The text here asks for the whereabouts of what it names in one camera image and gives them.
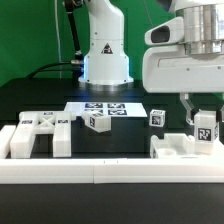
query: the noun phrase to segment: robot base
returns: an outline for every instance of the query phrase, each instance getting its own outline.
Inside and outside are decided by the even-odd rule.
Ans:
[[[133,79],[130,78],[126,82],[120,84],[101,85],[101,84],[89,83],[88,81],[86,82],[86,80],[79,78],[79,87],[94,91],[115,92],[133,88]]]

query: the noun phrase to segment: white cube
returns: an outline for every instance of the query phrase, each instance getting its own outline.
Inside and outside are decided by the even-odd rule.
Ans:
[[[149,125],[153,127],[163,127],[165,124],[165,114],[164,110],[152,110],[150,112]]]
[[[216,112],[200,111],[194,117],[195,150],[197,153],[211,154],[219,141],[219,123]]]
[[[84,111],[82,118],[85,125],[96,132],[105,132],[111,130],[111,117],[98,111]]]

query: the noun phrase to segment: white box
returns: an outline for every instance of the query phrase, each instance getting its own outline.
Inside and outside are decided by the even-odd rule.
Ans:
[[[164,110],[152,110],[150,112],[149,125],[153,127],[163,127],[165,124],[165,114]]]

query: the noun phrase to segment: white block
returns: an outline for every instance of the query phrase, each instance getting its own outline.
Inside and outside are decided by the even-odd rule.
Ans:
[[[10,151],[10,141],[16,130],[15,125],[6,125],[0,132],[0,159],[5,159]]]
[[[58,112],[53,137],[53,156],[71,157],[71,155],[71,113]]]
[[[26,112],[22,114],[20,123],[10,142],[11,158],[28,159],[30,158],[33,144],[35,141],[34,127],[38,125],[38,114]]]
[[[96,132],[106,132],[111,130],[111,117],[98,111],[84,111],[82,118],[85,125]]]
[[[165,124],[165,114],[164,110],[152,110],[150,112],[149,125],[153,127],[163,127]]]
[[[216,112],[200,111],[195,115],[195,150],[197,153],[212,154],[219,141],[219,123]]]

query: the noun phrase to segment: white plastic housing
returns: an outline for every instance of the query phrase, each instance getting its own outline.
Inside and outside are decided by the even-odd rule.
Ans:
[[[155,43],[152,41],[152,33],[156,32],[156,30],[159,30],[162,27],[169,28],[170,31],[170,38],[168,41]],[[145,43],[150,46],[155,45],[164,45],[164,44],[174,44],[178,43],[184,40],[184,20],[183,17],[176,17],[160,26],[157,26],[154,29],[149,30],[145,34]]]
[[[120,85],[133,82],[124,53],[124,16],[109,0],[85,3],[90,19],[90,51],[85,57],[81,83]]]
[[[155,93],[224,92],[223,55],[190,57],[184,45],[150,48],[143,58],[143,86]]]

